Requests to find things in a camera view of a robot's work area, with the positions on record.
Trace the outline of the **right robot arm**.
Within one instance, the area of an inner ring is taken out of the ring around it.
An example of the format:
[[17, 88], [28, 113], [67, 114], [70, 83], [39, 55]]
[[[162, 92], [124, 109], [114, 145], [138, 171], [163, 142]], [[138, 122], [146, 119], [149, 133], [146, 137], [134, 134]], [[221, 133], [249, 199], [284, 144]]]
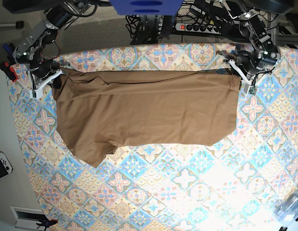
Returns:
[[46, 18], [38, 23], [30, 34], [13, 51], [17, 64], [24, 64], [28, 70], [32, 87], [31, 98], [41, 98], [46, 85], [58, 84], [56, 80], [63, 71], [54, 58], [45, 58], [42, 54], [46, 45], [56, 41], [59, 31], [71, 25], [78, 18], [95, 14], [98, 3], [95, 0], [77, 0], [63, 2], [49, 9]]

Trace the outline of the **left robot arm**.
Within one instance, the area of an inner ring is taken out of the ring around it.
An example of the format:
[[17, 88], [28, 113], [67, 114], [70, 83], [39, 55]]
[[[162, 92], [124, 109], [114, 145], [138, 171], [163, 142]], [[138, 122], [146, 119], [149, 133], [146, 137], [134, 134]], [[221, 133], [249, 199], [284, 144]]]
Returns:
[[241, 81], [245, 83], [244, 92], [255, 95], [259, 87], [259, 75], [272, 73], [272, 69], [268, 68], [278, 65], [281, 60], [280, 50], [274, 45], [264, 24], [253, 10], [243, 10], [238, 15], [229, 10], [227, 13], [231, 19], [240, 21], [239, 31], [249, 40], [253, 51], [237, 49], [235, 55], [225, 51], [219, 51], [218, 54], [222, 55], [225, 58], [223, 61], [241, 77]]

